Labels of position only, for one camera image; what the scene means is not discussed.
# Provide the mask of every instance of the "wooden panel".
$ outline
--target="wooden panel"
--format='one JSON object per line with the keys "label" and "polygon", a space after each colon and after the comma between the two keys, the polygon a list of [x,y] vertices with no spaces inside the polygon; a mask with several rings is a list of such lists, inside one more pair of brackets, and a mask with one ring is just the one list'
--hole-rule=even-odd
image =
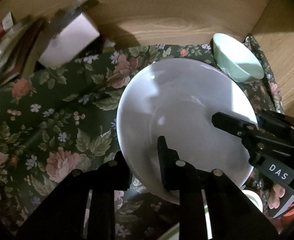
{"label": "wooden panel", "polygon": [[285,113],[294,117],[294,1],[270,0],[253,34],[275,74]]}
{"label": "wooden panel", "polygon": [[[199,44],[224,32],[242,40],[255,26],[268,0],[99,0],[90,15],[121,46]],[[77,0],[1,0],[0,19],[11,11],[52,15]]]}

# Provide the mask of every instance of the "floral tablecloth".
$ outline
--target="floral tablecloth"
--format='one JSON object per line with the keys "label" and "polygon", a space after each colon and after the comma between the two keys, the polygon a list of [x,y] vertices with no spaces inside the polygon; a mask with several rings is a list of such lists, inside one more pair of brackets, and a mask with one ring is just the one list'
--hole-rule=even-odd
{"label": "floral tablecloth", "polygon": [[[283,112],[273,73],[252,35],[245,45],[265,77],[239,87],[255,111]],[[113,159],[120,150],[116,112],[125,86],[147,65],[169,57],[217,67],[210,44],[140,46],[86,55],[0,89],[0,219],[13,234],[70,171],[90,171]],[[246,183],[265,210],[271,185],[257,171]],[[115,213],[117,239],[156,239],[178,222],[178,206],[148,193],[136,178],[127,192],[115,192]]]}

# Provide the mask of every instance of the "small green bowl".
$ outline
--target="small green bowl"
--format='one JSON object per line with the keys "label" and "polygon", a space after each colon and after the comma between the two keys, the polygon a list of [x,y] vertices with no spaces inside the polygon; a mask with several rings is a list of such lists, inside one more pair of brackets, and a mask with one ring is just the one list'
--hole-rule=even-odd
{"label": "small green bowl", "polygon": [[234,81],[247,83],[262,79],[264,70],[245,45],[223,33],[213,36],[214,59],[218,67]]}

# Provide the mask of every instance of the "screw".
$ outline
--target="screw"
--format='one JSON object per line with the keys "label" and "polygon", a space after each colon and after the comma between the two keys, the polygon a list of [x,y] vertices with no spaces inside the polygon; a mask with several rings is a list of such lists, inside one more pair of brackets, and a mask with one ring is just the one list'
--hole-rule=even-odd
{"label": "screw", "polygon": [[265,148],[265,145],[263,143],[257,143],[257,146],[261,150],[263,150]]}
{"label": "screw", "polygon": [[72,176],[74,176],[74,177],[79,176],[81,173],[83,173],[83,172],[82,172],[82,170],[80,170],[80,169],[75,169],[75,170],[71,171],[71,174],[72,174]]}
{"label": "screw", "polygon": [[109,167],[115,167],[116,165],[117,165],[117,161],[115,161],[115,160],[111,160],[108,162]]}
{"label": "screw", "polygon": [[220,169],[215,169],[213,170],[213,174],[220,177],[223,174],[223,172]]}
{"label": "screw", "polygon": [[177,165],[178,167],[183,167],[183,166],[186,165],[186,162],[184,162],[184,161],[182,161],[182,160],[178,160],[178,161],[176,161],[176,165]]}

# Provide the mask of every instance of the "large white plate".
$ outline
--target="large white plate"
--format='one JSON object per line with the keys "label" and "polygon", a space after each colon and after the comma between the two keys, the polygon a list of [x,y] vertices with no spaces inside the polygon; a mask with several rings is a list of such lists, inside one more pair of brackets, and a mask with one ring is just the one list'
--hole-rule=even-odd
{"label": "large white plate", "polygon": [[241,187],[252,171],[241,139],[215,128],[223,112],[257,125],[245,94],[225,74],[191,59],[166,59],[141,70],[125,88],[117,111],[117,135],[133,174],[159,197],[179,203],[164,190],[157,138],[197,169],[221,169]]}

